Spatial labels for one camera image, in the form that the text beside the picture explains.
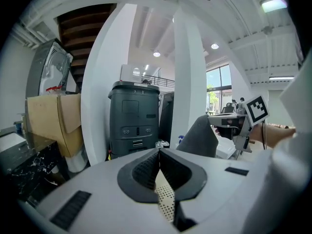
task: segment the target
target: trash bin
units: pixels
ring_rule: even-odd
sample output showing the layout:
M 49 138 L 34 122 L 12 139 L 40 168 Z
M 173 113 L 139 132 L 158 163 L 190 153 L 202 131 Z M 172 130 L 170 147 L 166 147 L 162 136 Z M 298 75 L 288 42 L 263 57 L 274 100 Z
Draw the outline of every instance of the trash bin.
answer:
M 108 95 L 112 159 L 155 147 L 158 95 L 156 86 L 129 81 L 114 83 Z

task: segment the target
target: fluorescent light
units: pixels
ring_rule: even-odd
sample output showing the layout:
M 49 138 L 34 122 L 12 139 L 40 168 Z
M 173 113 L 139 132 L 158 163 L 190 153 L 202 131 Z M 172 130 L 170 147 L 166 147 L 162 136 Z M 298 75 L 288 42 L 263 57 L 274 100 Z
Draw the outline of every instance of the fluorescent light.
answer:
M 218 48 L 219 48 L 219 45 L 216 44 L 216 43 L 214 43 L 213 45 L 211 45 L 211 48 L 212 48 L 212 49 L 218 49 Z
M 275 77 L 269 77 L 269 80 L 292 80 L 293 76 L 275 76 Z
M 287 4 L 283 0 L 264 1 L 261 3 L 261 6 L 265 13 L 287 8 Z

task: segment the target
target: metal railing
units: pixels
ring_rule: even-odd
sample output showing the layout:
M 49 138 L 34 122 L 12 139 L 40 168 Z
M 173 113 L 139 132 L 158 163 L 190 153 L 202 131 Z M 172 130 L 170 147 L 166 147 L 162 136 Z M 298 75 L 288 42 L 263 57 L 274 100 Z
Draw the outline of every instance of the metal railing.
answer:
M 151 85 L 175 88 L 174 80 L 164 79 L 164 78 L 160 78 L 156 76 L 147 76 L 147 75 L 142 76 L 141 82 L 144 80 L 148 80 Z

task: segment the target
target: black table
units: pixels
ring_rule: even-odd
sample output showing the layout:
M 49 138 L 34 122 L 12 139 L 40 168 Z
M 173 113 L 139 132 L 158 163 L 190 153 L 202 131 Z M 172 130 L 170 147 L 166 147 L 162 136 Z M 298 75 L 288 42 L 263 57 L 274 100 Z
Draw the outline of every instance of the black table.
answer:
M 2 130 L 1 135 L 12 131 Z M 16 197 L 26 201 L 48 173 L 63 161 L 55 140 L 32 133 L 23 136 L 26 141 L 0 152 L 0 168 L 16 193 Z M 63 177 L 68 175 L 63 166 L 58 166 Z

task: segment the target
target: cardboard box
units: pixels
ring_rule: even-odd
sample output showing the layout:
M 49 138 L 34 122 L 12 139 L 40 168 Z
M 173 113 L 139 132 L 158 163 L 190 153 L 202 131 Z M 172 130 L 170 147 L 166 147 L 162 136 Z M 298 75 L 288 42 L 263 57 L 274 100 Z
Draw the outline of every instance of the cardboard box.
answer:
M 65 157 L 82 148 L 80 94 L 30 97 L 27 106 L 33 134 L 56 140 Z

